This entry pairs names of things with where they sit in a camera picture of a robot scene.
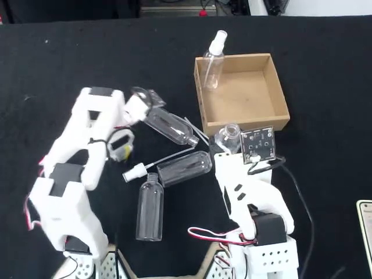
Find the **spray bottle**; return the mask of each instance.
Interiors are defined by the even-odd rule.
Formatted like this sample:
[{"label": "spray bottle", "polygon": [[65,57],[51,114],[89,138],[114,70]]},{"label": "spray bottle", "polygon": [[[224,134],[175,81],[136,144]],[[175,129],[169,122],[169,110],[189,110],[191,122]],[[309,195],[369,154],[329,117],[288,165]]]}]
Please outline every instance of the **spray bottle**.
[{"label": "spray bottle", "polygon": [[219,30],[209,49],[203,55],[201,83],[202,87],[207,90],[213,90],[219,86],[224,62],[223,48],[226,37],[227,33]]}]

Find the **clear plastic bottle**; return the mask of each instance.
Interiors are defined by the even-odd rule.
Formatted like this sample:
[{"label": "clear plastic bottle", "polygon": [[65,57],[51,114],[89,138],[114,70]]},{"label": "clear plastic bottle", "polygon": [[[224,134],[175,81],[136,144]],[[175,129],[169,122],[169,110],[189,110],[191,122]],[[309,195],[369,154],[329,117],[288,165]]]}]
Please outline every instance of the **clear plastic bottle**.
[{"label": "clear plastic bottle", "polygon": [[199,142],[186,122],[176,119],[164,109],[152,109],[144,122],[176,144],[196,146]]},{"label": "clear plastic bottle", "polygon": [[163,234],[164,189],[158,183],[158,174],[149,173],[139,189],[137,229],[135,238],[142,241],[160,241]]},{"label": "clear plastic bottle", "polygon": [[210,171],[212,161],[207,152],[196,151],[158,165],[158,173],[164,187],[200,176]]},{"label": "clear plastic bottle", "polygon": [[201,83],[207,90],[216,89],[223,69],[223,48],[227,33],[219,30],[210,44],[208,51],[203,55]]},{"label": "clear plastic bottle", "polygon": [[240,128],[237,124],[228,124],[214,135],[214,142],[229,154],[236,154],[240,149]]}]

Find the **cable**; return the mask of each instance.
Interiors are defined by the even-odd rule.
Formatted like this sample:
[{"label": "cable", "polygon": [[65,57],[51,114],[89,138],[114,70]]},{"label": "cable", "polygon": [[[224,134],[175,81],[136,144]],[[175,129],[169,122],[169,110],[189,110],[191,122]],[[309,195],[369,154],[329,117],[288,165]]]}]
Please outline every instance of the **cable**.
[{"label": "cable", "polygon": [[225,251],[226,255],[229,257],[229,259],[231,259],[231,253],[230,253],[230,250],[228,249],[228,246],[225,246],[224,244],[222,244],[221,242],[219,242],[219,247]]},{"label": "cable", "polygon": [[161,163],[162,161],[168,160],[168,159],[170,159],[170,158],[173,158],[173,157],[178,156],[178,155],[180,155],[180,154],[183,154],[183,153],[186,153],[186,152],[192,151],[192,150],[194,150],[194,149],[195,149],[195,147],[190,147],[190,148],[187,148],[187,149],[185,149],[185,150],[182,150],[182,151],[179,151],[179,152],[173,153],[173,154],[171,154],[171,155],[169,155],[169,156],[166,156],[166,157],[164,157],[164,158],[161,158],[161,159],[159,159],[159,160],[157,160],[157,161],[155,161],[155,162],[153,162],[153,163],[147,164],[147,165],[145,166],[145,168],[146,168],[146,169],[149,169],[150,167],[153,167],[154,165],[156,165],[156,164],[158,164],[158,163]]},{"label": "cable", "polygon": [[116,278],[119,277],[119,266],[118,266],[118,261],[119,261],[119,228],[115,232],[115,272],[116,272]]},{"label": "cable", "polygon": [[331,277],[330,279],[337,279],[337,277],[345,271],[346,267],[341,266]]},{"label": "cable", "polygon": [[216,16],[219,16],[219,10],[217,8],[217,0],[214,0],[214,7],[216,8]]},{"label": "cable", "polygon": [[[226,264],[226,266],[222,266],[217,260],[223,262],[224,264]],[[231,265],[228,261],[226,261],[225,259],[223,259],[222,257],[220,257],[219,255],[214,255],[213,257],[213,260],[216,264],[218,264],[222,269],[230,269],[231,268]]]},{"label": "cable", "polygon": [[244,279],[248,276],[248,259],[246,258],[246,253],[244,253],[244,259],[245,259],[245,276]]},{"label": "cable", "polygon": [[38,225],[38,226],[41,226],[41,222],[38,221],[38,220],[34,220],[34,221],[31,221],[31,215],[30,215],[30,211],[28,210],[28,197],[29,197],[30,194],[28,194],[26,196],[26,200],[24,201],[24,204],[23,204],[23,212],[24,212],[24,215],[26,217],[26,225],[27,225],[27,229],[29,231],[32,231],[34,228],[35,228],[35,225]]},{"label": "cable", "polygon": [[210,1],[211,0],[208,0],[207,3],[205,3],[205,5],[203,6],[203,0],[200,0],[200,6],[203,8],[203,10],[205,10],[205,8],[208,6]]},{"label": "cable", "polygon": [[257,166],[257,163],[253,163],[252,167],[248,170],[248,175],[252,176],[254,174],[263,173],[264,171],[273,170],[277,167],[283,166],[283,164],[285,163],[285,157],[276,156],[276,159],[278,160],[276,163],[258,170],[252,170],[254,167]]},{"label": "cable", "polygon": [[68,277],[70,277],[72,274],[74,274],[74,272],[77,270],[77,267],[78,267],[78,263],[77,263],[77,261],[76,261],[75,259],[73,259],[71,256],[69,256],[69,258],[75,262],[75,264],[76,264],[75,269],[74,269],[70,274],[68,274],[68,275],[66,275],[66,276],[63,276],[63,277],[60,277],[60,278],[58,278],[58,279],[65,279],[65,278],[68,278]]},{"label": "cable", "polygon": [[216,0],[216,2],[220,5],[221,10],[224,12],[224,14],[228,16],[228,13],[227,13],[226,10],[223,8],[222,3],[221,3],[219,0]]},{"label": "cable", "polygon": [[[247,245],[254,244],[254,243],[257,242],[255,239],[238,242],[238,241],[230,241],[230,240],[227,240],[225,238],[222,238],[222,237],[225,237],[227,234],[233,233],[234,231],[238,231],[238,230],[240,230],[240,228],[236,228],[232,231],[228,231],[228,232],[224,232],[222,234],[218,234],[216,232],[207,230],[205,228],[190,227],[190,228],[187,229],[187,232],[189,233],[190,236],[192,236],[194,238],[201,239],[201,240],[207,240],[207,241],[221,242],[223,244],[233,244],[233,245],[239,245],[239,246],[247,246]],[[206,237],[205,235],[196,234],[193,231],[203,231],[203,232],[215,235],[217,237]]]},{"label": "cable", "polygon": [[305,273],[306,273],[306,269],[307,269],[307,266],[309,265],[309,260],[310,260],[310,257],[313,253],[313,248],[314,248],[314,243],[315,243],[315,226],[314,226],[314,222],[313,222],[313,218],[312,218],[312,215],[310,214],[310,210],[305,202],[305,199],[303,198],[302,196],[302,193],[298,187],[298,184],[297,184],[297,180],[295,178],[295,176],[292,174],[292,172],[286,167],[284,166],[283,164],[280,165],[282,167],[282,169],[290,176],[290,178],[292,179],[293,183],[295,184],[295,187],[296,187],[296,190],[297,190],[297,193],[298,193],[298,196],[300,197],[300,200],[302,202],[302,205],[303,207],[305,208],[305,211],[307,213],[307,216],[309,218],[309,221],[310,221],[310,226],[311,226],[311,236],[310,236],[310,245],[309,245],[309,250],[306,254],[306,257],[305,257],[305,261],[303,262],[303,266],[302,266],[302,270],[300,272],[300,276],[298,277],[299,279],[303,279],[304,276],[305,276]]}]

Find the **spray nozzle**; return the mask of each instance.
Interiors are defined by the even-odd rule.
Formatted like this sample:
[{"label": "spray nozzle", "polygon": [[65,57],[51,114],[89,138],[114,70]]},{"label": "spray nozzle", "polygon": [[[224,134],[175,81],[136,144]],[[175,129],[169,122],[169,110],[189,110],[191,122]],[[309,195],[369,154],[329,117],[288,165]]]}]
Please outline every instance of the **spray nozzle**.
[{"label": "spray nozzle", "polygon": [[224,30],[219,30],[210,44],[209,52],[214,56],[220,55],[225,46],[225,40],[227,38],[227,33]]}]

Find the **bottle cap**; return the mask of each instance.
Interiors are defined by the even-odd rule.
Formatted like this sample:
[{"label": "bottle cap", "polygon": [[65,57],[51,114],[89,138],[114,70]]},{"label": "bottle cap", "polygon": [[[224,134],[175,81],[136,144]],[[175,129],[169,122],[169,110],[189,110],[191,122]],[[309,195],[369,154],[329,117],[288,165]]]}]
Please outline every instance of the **bottle cap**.
[{"label": "bottle cap", "polygon": [[223,48],[225,46],[225,40],[227,38],[226,31],[219,30],[210,44],[209,52],[213,54],[214,56],[220,55],[223,51]]},{"label": "bottle cap", "polygon": [[124,180],[129,182],[138,177],[145,176],[147,174],[147,169],[143,163],[135,165],[131,170],[123,173]]},{"label": "bottle cap", "polygon": [[192,135],[187,139],[187,143],[190,144],[192,147],[196,147],[199,142],[199,138],[196,135]]}]

